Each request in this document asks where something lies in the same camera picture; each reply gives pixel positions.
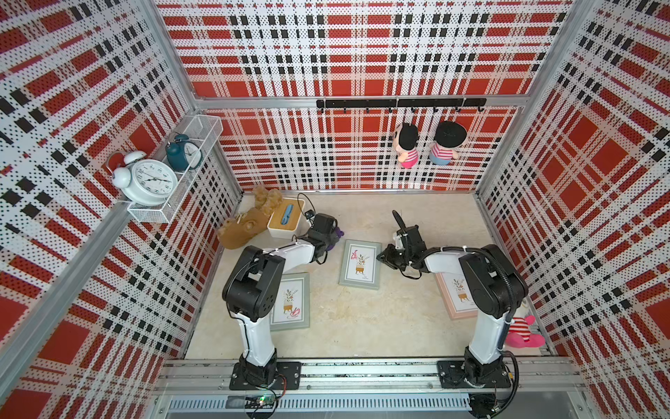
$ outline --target plaid wall panel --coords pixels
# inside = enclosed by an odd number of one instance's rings
[[[670,1],[594,2],[484,196],[605,418],[670,409]]]
[[[0,32],[4,345],[114,204],[105,160],[151,153],[184,105],[131,2],[2,2]]]
[[[1,419],[141,418],[166,358],[186,352],[235,201],[208,157],[172,224],[129,223],[20,379]]]
[[[154,1],[199,97],[523,94],[572,4]]]
[[[210,111],[223,120],[220,138],[244,190],[262,184],[280,189],[417,188],[474,191],[516,113],[516,108],[245,109]],[[428,160],[435,130],[444,120],[468,130],[459,160]],[[419,128],[419,161],[403,169],[391,147],[395,126]]]

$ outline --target pink picture frame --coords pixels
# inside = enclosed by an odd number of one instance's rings
[[[446,278],[443,274],[435,274],[435,281],[438,283],[449,317],[454,320],[477,317],[478,309],[472,302],[472,295],[465,283],[465,278]]]

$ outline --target brown plush toy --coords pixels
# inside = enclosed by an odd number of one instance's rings
[[[282,197],[278,189],[268,191],[262,186],[256,186],[253,193],[256,198],[254,208],[225,220],[216,232],[219,242],[226,249],[238,249],[265,231],[270,217],[281,204]]]

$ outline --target picture frame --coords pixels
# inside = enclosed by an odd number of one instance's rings
[[[454,320],[477,317],[479,309],[474,303],[472,294],[463,275],[435,274],[444,306],[449,317]]]
[[[270,311],[270,331],[310,327],[310,275],[282,275]]]
[[[379,289],[381,243],[349,240],[344,242],[339,284],[343,286]]]

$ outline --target striped shirt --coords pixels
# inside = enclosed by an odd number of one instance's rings
[[[514,317],[512,324],[509,327],[510,333],[519,333],[524,341],[529,341],[531,338],[531,329],[528,328],[528,322],[525,318]]]
[[[438,143],[433,144],[433,149],[430,152],[441,160],[451,160],[454,158],[454,152],[452,150],[442,149]]]
[[[407,159],[404,162],[400,163],[400,166],[403,166],[405,169],[409,169],[414,166],[416,162],[419,161],[419,152],[416,149],[409,150],[407,152]]]

